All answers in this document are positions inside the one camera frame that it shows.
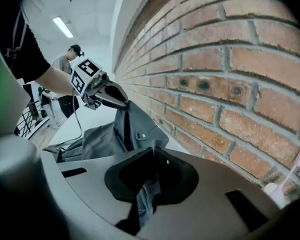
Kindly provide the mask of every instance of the person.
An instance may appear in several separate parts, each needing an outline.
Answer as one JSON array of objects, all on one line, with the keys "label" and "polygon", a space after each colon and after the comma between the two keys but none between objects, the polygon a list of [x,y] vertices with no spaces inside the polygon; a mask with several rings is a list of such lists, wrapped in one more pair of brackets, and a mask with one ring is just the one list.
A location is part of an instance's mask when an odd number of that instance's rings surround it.
[{"label": "person", "polygon": [[23,79],[25,84],[35,81],[59,95],[72,95],[71,76],[46,61],[22,8],[11,9],[0,18],[0,52],[14,77]]},{"label": "person", "polygon": [[51,92],[48,89],[42,86],[38,87],[38,92],[39,92],[41,105],[44,108],[47,116],[49,117],[52,127],[56,129],[60,128],[58,117],[55,114],[55,111],[52,106],[52,100],[56,98],[51,95]]},{"label": "person", "polygon": [[[60,69],[61,71],[71,75],[72,69],[70,66],[71,61],[73,61],[77,56],[84,56],[85,53],[81,51],[81,47],[77,44],[72,45],[65,55],[59,56],[52,64],[56,69]],[[73,113],[74,109],[77,110],[79,108],[79,103],[77,98],[74,98],[72,95],[66,95],[58,98],[60,108],[64,113],[66,118],[69,118]]]}]

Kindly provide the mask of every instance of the black cable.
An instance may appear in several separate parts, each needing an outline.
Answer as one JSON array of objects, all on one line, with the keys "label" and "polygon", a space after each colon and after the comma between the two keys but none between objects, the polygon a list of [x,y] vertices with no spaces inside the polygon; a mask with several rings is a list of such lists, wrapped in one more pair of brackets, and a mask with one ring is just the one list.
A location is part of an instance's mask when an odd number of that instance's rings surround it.
[{"label": "black cable", "polygon": [[75,141],[77,139],[80,139],[83,135],[83,132],[82,132],[82,127],[81,127],[81,124],[79,122],[79,119],[78,119],[78,116],[77,116],[77,112],[76,112],[76,109],[75,109],[75,89],[72,89],[72,108],[73,108],[73,111],[74,111],[74,116],[75,116],[75,119],[76,121],[78,122],[78,125],[79,125],[79,128],[80,128],[80,136],[79,137],[76,137],[76,138],[73,138],[73,139],[69,139],[69,140],[66,140],[62,143],[59,143],[59,144],[55,144],[55,145],[50,145],[49,148],[58,148],[58,147],[62,147],[62,146],[65,146],[67,145],[67,142],[71,142],[71,141]]}]

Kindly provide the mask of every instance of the floor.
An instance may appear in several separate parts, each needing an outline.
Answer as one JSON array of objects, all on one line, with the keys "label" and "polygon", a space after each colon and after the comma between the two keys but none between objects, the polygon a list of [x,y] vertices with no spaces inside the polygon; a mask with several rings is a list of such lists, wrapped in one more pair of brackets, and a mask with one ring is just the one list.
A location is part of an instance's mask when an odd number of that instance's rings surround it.
[{"label": "floor", "polygon": [[[61,111],[60,105],[57,101],[53,102],[54,111],[59,119],[60,124],[62,125],[67,118]],[[58,129],[52,128],[50,126],[50,120],[48,120],[44,125],[36,131],[36,133],[30,138],[30,141],[35,144],[38,150],[42,150],[49,145],[51,139],[55,136]]]}]

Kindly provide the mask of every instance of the ceiling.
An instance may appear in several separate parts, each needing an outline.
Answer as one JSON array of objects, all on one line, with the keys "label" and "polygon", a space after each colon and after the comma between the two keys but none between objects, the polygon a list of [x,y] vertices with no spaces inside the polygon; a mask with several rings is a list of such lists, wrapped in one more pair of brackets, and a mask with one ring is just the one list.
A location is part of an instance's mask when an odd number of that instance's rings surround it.
[{"label": "ceiling", "polygon": [[[50,63],[65,54],[70,45],[78,44],[85,57],[108,71],[115,3],[116,0],[24,0],[23,9],[41,52]],[[74,38],[67,38],[55,25],[56,17],[62,18]]]}]

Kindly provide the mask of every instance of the ceiling light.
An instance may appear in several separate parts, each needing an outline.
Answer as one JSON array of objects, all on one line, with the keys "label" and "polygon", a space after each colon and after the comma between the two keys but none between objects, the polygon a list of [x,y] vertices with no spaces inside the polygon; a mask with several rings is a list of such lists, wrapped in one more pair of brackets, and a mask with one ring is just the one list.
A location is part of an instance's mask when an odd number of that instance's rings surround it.
[{"label": "ceiling light", "polygon": [[70,30],[60,17],[54,18],[53,22],[59,27],[59,29],[61,29],[61,31],[66,35],[67,38],[74,37],[74,35],[70,32]]}]

